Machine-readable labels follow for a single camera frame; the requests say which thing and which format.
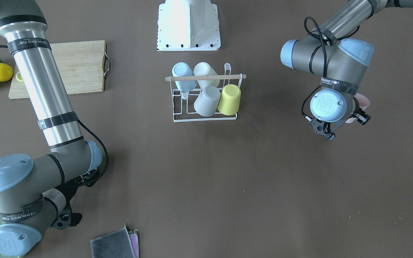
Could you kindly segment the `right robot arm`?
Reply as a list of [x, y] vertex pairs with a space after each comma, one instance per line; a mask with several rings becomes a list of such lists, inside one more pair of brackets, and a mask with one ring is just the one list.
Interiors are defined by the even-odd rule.
[[[114, 16], [119, 8], [113, 1], [105, 0], [41, 0], [49, 24], [47, 35], [52, 42], [69, 42], [116, 39], [117, 25], [121, 19]], [[119, 77], [111, 75], [106, 82], [105, 91], [72, 96], [72, 106], [83, 122], [106, 143], [113, 146], [112, 130], [105, 126], [110, 122], [108, 116], [113, 100], [118, 99], [119, 87], [115, 85]], [[36, 124], [37, 114], [32, 110], [29, 100], [10, 100], [6, 98], [8, 83], [0, 84], [0, 156], [23, 152], [38, 157], [49, 152], [44, 133]], [[103, 230], [103, 226], [94, 225], [93, 220], [104, 215], [104, 199], [98, 196], [100, 186], [93, 189], [82, 188], [73, 200], [76, 209], [85, 214], [79, 227], [60, 232], [47, 227], [45, 237], [35, 245], [28, 258], [90, 258], [89, 240]]]

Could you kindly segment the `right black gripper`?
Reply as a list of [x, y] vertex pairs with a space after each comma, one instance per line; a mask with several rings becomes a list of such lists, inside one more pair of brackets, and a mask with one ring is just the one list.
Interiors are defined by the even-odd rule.
[[51, 224], [51, 228], [65, 230], [68, 227], [77, 226], [82, 220], [82, 214], [72, 212], [70, 201], [75, 196], [78, 187], [58, 186], [56, 189], [66, 198], [66, 205], [59, 213], [56, 220]]

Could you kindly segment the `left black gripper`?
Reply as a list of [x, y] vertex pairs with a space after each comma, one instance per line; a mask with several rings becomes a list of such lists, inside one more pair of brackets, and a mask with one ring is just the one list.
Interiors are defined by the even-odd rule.
[[323, 136], [325, 139], [332, 140], [336, 134], [331, 130], [331, 123], [323, 122], [316, 118], [308, 117], [309, 125], [314, 129], [314, 132]]

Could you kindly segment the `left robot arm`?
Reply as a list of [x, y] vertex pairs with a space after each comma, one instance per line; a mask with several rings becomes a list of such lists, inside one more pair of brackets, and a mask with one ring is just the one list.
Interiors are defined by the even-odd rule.
[[289, 40], [281, 49], [282, 64], [321, 76], [319, 86], [307, 97], [312, 115], [301, 113], [325, 139], [334, 139], [348, 119], [362, 125], [370, 119], [356, 94], [374, 46], [351, 36], [386, 7], [413, 8], [413, 0], [349, 0], [322, 25], [315, 23], [307, 30], [305, 39]]

